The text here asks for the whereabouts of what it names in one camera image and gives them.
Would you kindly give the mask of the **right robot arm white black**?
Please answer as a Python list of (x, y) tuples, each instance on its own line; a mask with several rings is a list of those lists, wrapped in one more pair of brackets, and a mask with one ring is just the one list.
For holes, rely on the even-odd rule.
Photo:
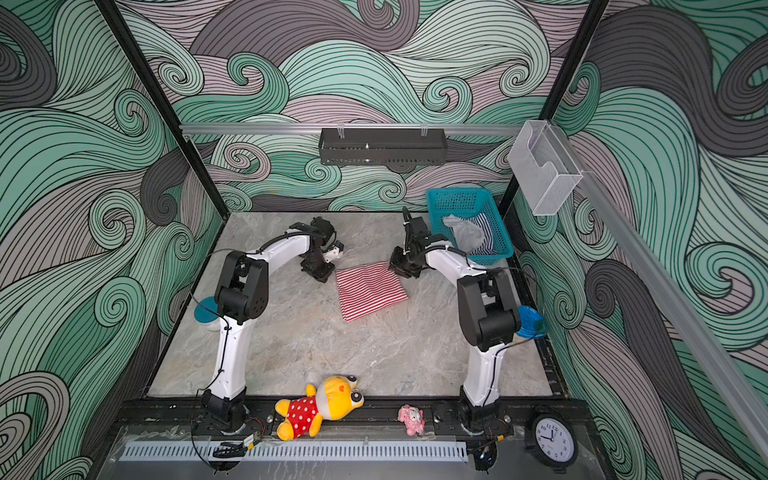
[(459, 411), (470, 426), (498, 411), (501, 365), (521, 328), (512, 281), (505, 269), (479, 265), (447, 237), (431, 233), (407, 208), (402, 215), (404, 244), (394, 248), (389, 270), (403, 278), (434, 270), (455, 287), (459, 326), (470, 346)]

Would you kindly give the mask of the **blue white striped tank top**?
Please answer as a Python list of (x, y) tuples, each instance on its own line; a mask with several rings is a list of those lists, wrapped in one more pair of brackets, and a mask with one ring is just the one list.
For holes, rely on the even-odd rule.
[(475, 250), (476, 255), (493, 255), (495, 253), (495, 241), (493, 228), (488, 220), (488, 217), (484, 213), (479, 213), (475, 219), (475, 223), (481, 228), (484, 239), (482, 244)]

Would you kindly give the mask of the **red white striped tank top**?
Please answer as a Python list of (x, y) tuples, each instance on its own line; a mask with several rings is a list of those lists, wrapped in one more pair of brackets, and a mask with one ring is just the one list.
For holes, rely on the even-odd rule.
[(404, 302), (408, 295), (386, 261), (338, 270), (336, 284), (342, 318), (358, 318)]

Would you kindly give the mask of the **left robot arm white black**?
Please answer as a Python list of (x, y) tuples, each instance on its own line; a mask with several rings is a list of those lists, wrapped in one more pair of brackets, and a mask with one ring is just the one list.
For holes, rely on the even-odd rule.
[(302, 272), (325, 283), (343, 250), (331, 222), (315, 217), (308, 224), (290, 225), (253, 252), (232, 250), (225, 257), (214, 292), (219, 321), (215, 370), (201, 394), (202, 405), (223, 432), (240, 431), (248, 418), (245, 367), (250, 329), (268, 306), (270, 276), (299, 258)]

